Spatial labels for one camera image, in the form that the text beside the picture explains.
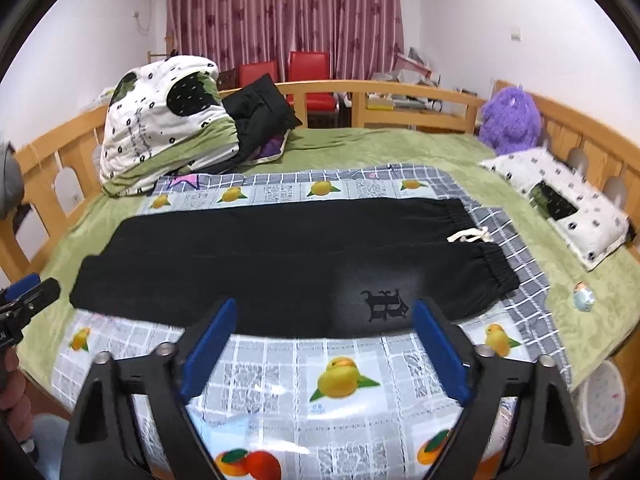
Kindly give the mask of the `left hand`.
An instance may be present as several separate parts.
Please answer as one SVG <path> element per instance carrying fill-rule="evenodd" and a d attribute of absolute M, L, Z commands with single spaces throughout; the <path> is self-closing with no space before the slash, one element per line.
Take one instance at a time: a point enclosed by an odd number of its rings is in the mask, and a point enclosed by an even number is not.
<path fill-rule="evenodd" d="M 34 415 L 29 398 L 26 396 L 26 378 L 20 370 L 20 360 L 14 348 L 6 350 L 6 388 L 1 390 L 0 408 L 6 415 L 6 424 L 18 442 L 24 442 L 32 435 Z"/>

